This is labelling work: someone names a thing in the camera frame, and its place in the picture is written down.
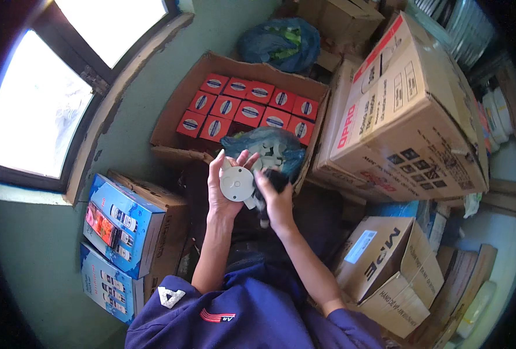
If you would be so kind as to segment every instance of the red stripe logo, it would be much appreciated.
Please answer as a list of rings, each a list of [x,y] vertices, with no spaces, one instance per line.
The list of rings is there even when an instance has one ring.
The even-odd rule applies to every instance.
[[[228,322],[235,316],[236,314],[210,314],[205,308],[200,312],[200,317],[208,322]]]

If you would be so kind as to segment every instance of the red box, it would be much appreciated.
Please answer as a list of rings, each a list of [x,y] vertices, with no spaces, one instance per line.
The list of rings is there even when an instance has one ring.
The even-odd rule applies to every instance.
[[[184,112],[180,123],[178,123],[176,131],[178,133],[182,133],[183,135],[196,138],[205,120],[206,116],[187,110]]]
[[[274,90],[275,86],[273,85],[252,81],[246,92],[245,99],[267,105],[271,95],[274,94]]]
[[[220,94],[226,86],[229,78],[218,74],[209,74],[204,83],[201,85],[200,90],[209,92],[212,94]]]
[[[252,82],[248,80],[231,78],[231,80],[229,80],[225,89],[223,90],[223,94],[244,99],[251,83]]]
[[[194,99],[190,102],[188,110],[198,114],[207,115],[216,98],[217,96],[214,94],[198,91],[196,92]]]
[[[287,131],[292,132],[304,145],[310,143],[313,130],[314,124],[312,122],[294,115],[291,116],[291,121],[289,121],[289,125],[287,126]]]
[[[219,143],[220,139],[226,136],[230,126],[230,120],[209,115],[201,129],[200,138]]]
[[[272,126],[279,127],[280,129],[287,129],[291,115],[283,112],[279,109],[272,107],[266,108],[266,112],[263,114],[262,123],[260,126]]]
[[[213,116],[219,116],[224,119],[233,120],[234,115],[237,113],[240,102],[240,99],[229,97],[227,95],[217,96],[215,104],[213,104],[212,111],[210,111],[209,114]]]
[[[302,116],[314,121],[316,120],[317,113],[318,102],[301,96],[296,96],[295,106],[292,110],[293,115]]]
[[[269,105],[290,113],[295,105],[295,100],[296,94],[276,88],[269,101]]]
[[[234,121],[243,123],[248,126],[258,127],[262,115],[266,107],[249,101],[241,102]]]

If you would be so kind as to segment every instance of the box label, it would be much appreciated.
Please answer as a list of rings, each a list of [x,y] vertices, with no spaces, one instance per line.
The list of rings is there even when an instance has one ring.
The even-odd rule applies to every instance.
[[[357,240],[355,245],[351,248],[349,253],[345,256],[345,261],[355,264],[360,256],[363,254],[363,252],[366,250],[372,239],[374,239],[374,236],[376,235],[376,232],[373,230],[365,230],[362,235],[360,235],[360,238]]]

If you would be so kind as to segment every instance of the plastic bag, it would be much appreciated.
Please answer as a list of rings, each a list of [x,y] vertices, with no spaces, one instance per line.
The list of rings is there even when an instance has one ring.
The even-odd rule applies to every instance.
[[[259,152],[260,159],[256,161],[253,170],[262,168],[277,168],[289,177],[293,183],[299,176],[305,150],[300,147],[299,139],[284,129],[262,126],[253,129],[240,137],[223,137],[221,144],[226,156],[237,158],[248,149],[250,154]]]
[[[246,31],[238,39],[237,50],[249,63],[299,72],[316,62],[320,34],[302,18],[272,19]]]

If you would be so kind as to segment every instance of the brown cardboard box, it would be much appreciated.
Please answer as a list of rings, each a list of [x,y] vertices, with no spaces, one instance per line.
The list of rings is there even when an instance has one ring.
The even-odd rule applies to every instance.
[[[336,44],[365,42],[384,19],[363,0],[300,0],[297,15]]]
[[[265,63],[251,64],[238,62],[213,52],[207,52],[202,55],[178,84],[157,121],[150,140],[150,143],[155,146],[152,149],[153,154],[164,160],[167,166],[176,168],[183,168],[193,160],[211,162],[213,158],[205,152],[185,150],[189,148],[189,144],[186,143],[182,135],[175,132],[176,125],[182,118],[184,110],[188,107],[194,93],[199,89],[209,73],[236,76],[249,81],[261,81],[319,102],[316,127],[312,132],[310,143],[306,149],[300,175],[294,185],[295,192],[298,193],[303,184],[304,176],[308,171],[310,158],[314,152],[316,140],[324,120],[329,89],[328,86],[322,83],[304,78],[301,75],[283,73]],[[215,144],[215,146],[217,149],[220,148],[219,144]]]
[[[444,282],[414,218],[367,217],[351,234],[335,278],[352,305],[405,338],[429,316]]]
[[[329,158],[371,200],[488,191],[473,92],[455,61],[434,47],[402,12],[354,75]]]
[[[113,170],[108,170],[107,176],[167,211],[161,231],[155,241],[157,246],[150,272],[143,278],[145,303],[165,276],[174,275],[178,271],[178,263],[188,236],[188,205],[182,197],[158,185],[127,177]]]

